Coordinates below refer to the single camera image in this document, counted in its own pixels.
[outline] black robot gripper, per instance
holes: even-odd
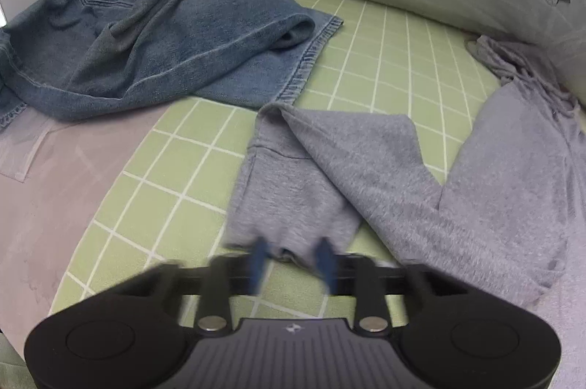
[[[537,316],[424,265],[376,266],[335,255],[316,262],[330,294],[353,296],[344,318],[241,319],[230,297],[255,294],[266,243],[209,267],[163,264],[39,323],[25,359],[39,389],[541,389],[560,361]],[[193,327],[178,324],[199,295]],[[408,324],[385,300],[402,294]]]

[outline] clothing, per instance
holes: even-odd
[[[576,236],[584,241],[585,137],[575,101],[541,52],[482,37],[475,53],[503,86],[477,116],[443,187],[424,166],[406,116],[270,104],[235,185],[225,243],[249,247],[261,235],[273,256],[291,252],[311,266],[322,237],[343,252],[363,217],[400,262],[423,262],[512,303],[535,304],[568,263],[586,258],[572,249]],[[575,293],[561,300],[573,312],[574,299],[584,301],[584,285],[576,287],[586,275],[584,262],[575,268],[582,271],[570,272]],[[558,315],[567,309],[559,303],[552,301]],[[556,321],[564,361],[573,358],[558,387],[583,387],[586,351],[577,352],[576,337],[568,356],[564,337],[574,322]]]
[[[194,93],[291,103],[341,23],[293,0],[39,0],[0,30],[0,126],[24,103],[67,121]]]

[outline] jeans hem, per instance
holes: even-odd
[[[330,21],[323,27],[323,29],[316,35],[309,47],[301,56],[297,69],[291,75],[289,81],[279,91],[277,96],[272,100],[273,102],[287,103],[292,105],[300,93],[303,91],[307,78],[311,73],[315,61],[319,53],[325,46],[326,42],[336,33],[340,26],[344,23],[338,16],[333,16]]]

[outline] crumpled gray cloth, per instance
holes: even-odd
[[[535,307],[563,341],[556,384],[584,387],[586,348],[567,351],[574,322],[563,316],[584,301],[586,275],[586,143],[576,102],[536,48],[481,37],[471,51],[503,86],[477,116],[443,187],[424,166],[406,116],[272,103],[258,114],[225,244],[249,247],[264,236],[273,256],[291,253],[312,266],[321,237],[342,252],[364,218],[400,262],[424,262]],[[570,264],[581,274],[568,272]],[[564,272],[573,275],[572,294],[557,289],[556,301],[540,307]]]

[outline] star logo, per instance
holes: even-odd
[[[285,326],[285,329],[291,334],[295,334],[299,333],[303,329],[303,326],[299,326],[297,323],[291,323],[290,325]]]

